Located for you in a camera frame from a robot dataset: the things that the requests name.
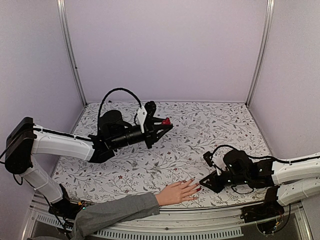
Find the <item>red object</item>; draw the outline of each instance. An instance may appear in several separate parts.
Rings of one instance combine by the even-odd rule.
[[[170,124],[171,124],[170,118],[167,117],[165,120],[162,121],[161,124],[162,124],[162,125],[170,125]]]

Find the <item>gray sweater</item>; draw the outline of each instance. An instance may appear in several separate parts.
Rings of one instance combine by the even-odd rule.
[[[141,219],[157,214],[159,214],[159,204],[155,195],[150,192],[88,206],[77,214],[74,220],[71,240],[84,240],[85,236],[117,222]],[[28,240],[60,239],[39,236],[28,238]]]

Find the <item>floral pattern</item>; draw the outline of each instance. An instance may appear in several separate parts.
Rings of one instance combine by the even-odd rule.
[[[102,203],[146,192],[158,193],[166,185],[195,178],[201,180],[214,169],[202,155],[222,144],[245,150],[249,155],[268,155],[268,149],[247,107],[239,103],[157,102],[155,117],[169,117],[174,127],[152,149],[144,142],[124,147],[105,163],[62,157],[53,179],[63,184],[72,199]],[[102,114],[111,109],[122,112],[123,119],[134,122],[138,106],[135,102],[110,102]],[[96,134],[99,103],[89,104],[75,134]],[[214,157],[223,167],[222,157],[229,149]],[[252,193],[247,186],[234,192],[226,187],[219,194],[202,187],[197,200],[166,208],[214,208],[262,201],[265,189]]]

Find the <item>enclosure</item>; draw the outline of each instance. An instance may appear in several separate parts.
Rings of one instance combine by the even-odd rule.
[[[139,142],[102,164],[38,157],[72,199],[103,203],[199,181],[213,171],[203,154],[223,144],[281,159],[317,153],[319,15],[316,0],[3,0],[1,146],[26,116],[47,129],[95,134],[101,100],[123,87],[155,101],[155,116],[174,127],[151,149]],[[115,92],[108,110],[133,123],[137,103]],[[2,164],[0,171],[0,239],[58,236],[43,197]],[[265,199],[265,188],[248,189],[202,187],[198,200],[90,238],[264,238],[239,218],[241,207]],[[271,238],[320,239],[318,200],[292,204],[288,225]]]

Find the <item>ventilation grille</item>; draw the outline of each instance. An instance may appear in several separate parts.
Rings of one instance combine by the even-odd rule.
[[[62,226],[54,216],[38,213],[36,218],[39,222],[62,229]],[[102,229],[93,233],[92,236],[110,240],[222,240],[242,237],[243,234],[240,227],[234,227],[224,230],[194,233],[144,233]]]

